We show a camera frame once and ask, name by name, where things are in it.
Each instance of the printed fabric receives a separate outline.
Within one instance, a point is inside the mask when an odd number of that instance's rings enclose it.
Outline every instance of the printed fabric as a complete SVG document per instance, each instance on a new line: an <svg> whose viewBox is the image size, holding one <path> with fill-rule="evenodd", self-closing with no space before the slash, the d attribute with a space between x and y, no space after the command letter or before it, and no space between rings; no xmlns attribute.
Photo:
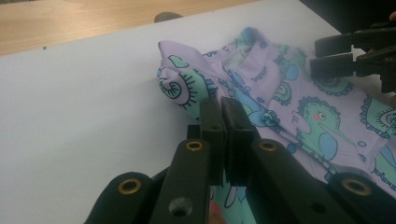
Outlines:
<svg viewBox="0 0 396 224"><path fill-rule="evenodd" d="M313 79L313 55L249 27L206 54L171 41L159 48L159 86L193 118L207 97L234 98L261 137L283 144L314 178L359 173L396 198L396 111L345 78ZM244 188L212 193L227 223L254 223Z"/></svg>

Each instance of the black plastic part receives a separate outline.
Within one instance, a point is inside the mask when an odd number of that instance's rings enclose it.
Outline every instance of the black plastic part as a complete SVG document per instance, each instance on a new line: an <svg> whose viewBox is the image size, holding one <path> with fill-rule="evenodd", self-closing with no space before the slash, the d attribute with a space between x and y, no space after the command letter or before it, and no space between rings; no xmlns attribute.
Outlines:
<svg viewBox="0 0 396 224"><path fill-rule="evenodd" d="M370 29L382 29L382 28L390 28L390 27L396 27L396 21L384 21L384 22L374 23L370 26Z"/></svg>
<svg viewBox="0 0 396 224"><path fill-rule="evenodd" d="M334 35L315 41L315 54L324 57L351 51L352 35Z"/></svg>
<svg viewBox="0 0 396 224"><path fill-rule="evenodd" d="M119 175L107 185L96 201L86 224L147 223L153 202L152 180L139 173Z"/></svg>
<svg viewBox="0 0 396 224"><path fill-rule="evenodd" d="M168 174L169 167L166 169L162 170L155 176L153 176L152 179L152 186L151 186L151 193L150 193L150 199L151 199L151 204L147 206L147 209L144 211L147 213L145 217L147 217L146 221L144 223L149 223L149 217L151 216L152 210L154 209L154 205L157 202L158 197L160 196L161 189L163 188L163 181L166 178L166 175Z"/></svg>
<svg viewBox="0 0 396 224"><path fill-rule="evenodd" d="M189 139L178 145L150 224L207 223L209 157L204 140Z"/></svg>
<svg viewBox="0 0 396 224"><path fill-rule="evenodd" d="M382 49L396 45L396 28L361 30L353 33L355 49Z"/></svg>
<svg viewBox="0 0 396 224"><path fill-rule="evenodd" d="M256 223L271 224L276 216L287 216L284 211L276 210L271 198L258 180L257 176L252 175L246 188L247 203Z"/></svg>
<svg viewBox="0 0 396 224"><path fill-rule="evenodd" d="M227 127L227 180L232 186L246 186L249 173L248 152L256 136L256 128L248 119L244 107L235 99L221 98L221 108Z"/></svg>
<svg viewBox="0 0 396 224"><path fill-rule="evenodd" d="M358 77L379 74L381 91L396 91L396 45L361 55L357 57L356 63L359 65Z"/></svg>
<svg viewBox="0 0 396 224"><path fill-rule="evenodd" d="M396 200L372 181L351 173L334 175L329 192L359 223L396 223Z"/></svg>
<svg viewBox="0 0 396 224"><path fill-rule="evenodd" d="M270 223L357 223L278 142L256 140L251 164L276 208Z"/></svg>
<svg viewBox="0 0 396 224"><path fill-rule="evenodd" d="M199 125L191 124L187 126L187 139L201 138L201 128Z"/></svg>
<svg viewBox="0 0 396 224"><path fill-rule="evenodd" d="M225 125L216 98L200 104L200 138L210 145L210 185L222 186L225 158Z"/></svg>
<svg viewBox="0 0 396 224"><path fill-rule="evenodd" d="M351 53L311 60L312 77L351 77L355 70Z"/></svg>

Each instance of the lavender fabric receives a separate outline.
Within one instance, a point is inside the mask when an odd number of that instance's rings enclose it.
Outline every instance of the lavender fabric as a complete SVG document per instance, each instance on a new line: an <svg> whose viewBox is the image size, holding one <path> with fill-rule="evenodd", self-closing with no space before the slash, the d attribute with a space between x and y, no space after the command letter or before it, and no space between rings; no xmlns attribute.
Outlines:
<svg viewBox="0 0 396 224"><path fill-rule="evenodd" d="M345 78L313 79L313 55L271 43L249 27L206 54L171 41L159 48L160 88L193 118L199 119L202 99L232 97L261 137L283 144L314 178L327 182L338 172L358 173L396 198L396 111ZM245 200L244 189L227 188ZM221 203L230 209L227 195Z"/></svg>

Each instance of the screw hole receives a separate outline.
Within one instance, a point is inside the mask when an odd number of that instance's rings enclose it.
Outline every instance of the screw hole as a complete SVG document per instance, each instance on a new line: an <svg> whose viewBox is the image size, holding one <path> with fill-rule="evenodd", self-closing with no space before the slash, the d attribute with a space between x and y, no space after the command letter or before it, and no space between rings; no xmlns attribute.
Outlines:
<svg viewBox="0 0 396 224"><path fill-rule="evenodd" d="M175 198L168 209L174 217L187 217L192 212L192 201L189 198Z"/></svg>
<svg viewBox="0 0 396 224"><path fill-rule="evenodd" d="M345 178L342 180L342 185L345 189L360 196L369 196L372 194L371 188L357 179Z"/></svg>
<svg viewBox="0 0 396 224"><path fill-rule="evenodd" d="M276 145L274 145L272 143L268 143L268 142L260 143L260 148L264 149L266 151L275 151L275 150L277 150Z"/></svg>
<svg viewBox="0 0 396 224"><path fill-rule="evenodd" d="M133 194L142 187L142 182L138 179L126 179L119 184L119 193Z"/></svg>
<svg viewBox="0 0 396 224"><path fill-rule="evenodd" d="M186 145L186 148L191 151L201 150L202 147L203 147L202 143L198 142L198 141L192 141L192 142L187 143L187 145Z"/></svg>

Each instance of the brass insert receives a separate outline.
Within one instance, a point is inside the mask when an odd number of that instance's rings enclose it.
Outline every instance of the brass insert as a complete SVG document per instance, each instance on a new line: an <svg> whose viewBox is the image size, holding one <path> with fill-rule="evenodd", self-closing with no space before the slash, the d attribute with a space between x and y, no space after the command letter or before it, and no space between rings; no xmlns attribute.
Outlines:
<svg viewBox="0 0 396 224"><path fill-rule="evenodd" d="M133 194L136 193L142 187L142 182L138 179L126 179L119 184L119 193L121 194Z"/></svg>
<svg viewBox="0 0 396 224"><path fill-rule="evenodd" d="M260 148L264 149L266 151L276 151L277 150L277 146L272 143L269 143L269 142L261 142Z"/></svg>
<svg viewBox="0 0 396 224"><path fill-rule="evenodd" d="M186 148L191 151L201 150L204 145L198 141L191 141L186 144Z"/></svg>
<svg viewBox="0 0 396 224"><path fill-rule="evenodd" d="M350 192L360 196L369 196L372 194L370 186L368 186L364 182L359 181L358 179L345 178L342 181L342 185Z"/></svg>

